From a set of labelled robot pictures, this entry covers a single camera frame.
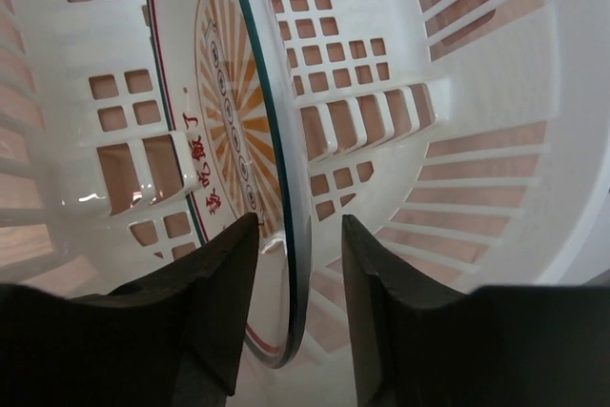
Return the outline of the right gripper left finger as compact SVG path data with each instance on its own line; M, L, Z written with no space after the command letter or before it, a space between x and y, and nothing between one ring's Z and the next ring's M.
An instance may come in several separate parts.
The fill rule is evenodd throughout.
M258 259L245 214L105 295L1 288L5 406L222 406L234 395Z

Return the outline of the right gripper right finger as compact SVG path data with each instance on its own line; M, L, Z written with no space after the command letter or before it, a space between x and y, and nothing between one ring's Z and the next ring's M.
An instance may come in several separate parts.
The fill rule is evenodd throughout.
M605 406L605 286L462 294L392 254L352 215L342 273L361 406Z

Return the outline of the orange sunburst plate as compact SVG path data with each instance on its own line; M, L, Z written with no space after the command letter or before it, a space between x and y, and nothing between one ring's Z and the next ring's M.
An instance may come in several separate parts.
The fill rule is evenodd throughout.
M255 214L246 341L278 369L301 345L312 270L302 125L271 0L147 0L170 129L185 135L186 201L209 242Z

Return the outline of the white pink dish rack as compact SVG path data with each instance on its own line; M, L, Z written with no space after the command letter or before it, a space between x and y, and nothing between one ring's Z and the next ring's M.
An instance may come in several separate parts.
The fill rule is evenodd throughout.
M271 0L312 207L294 360L349 343L340 220L467 292L583 282L609 194L609 0ZM1 277L105 294L204 245L147 0L1 0Z

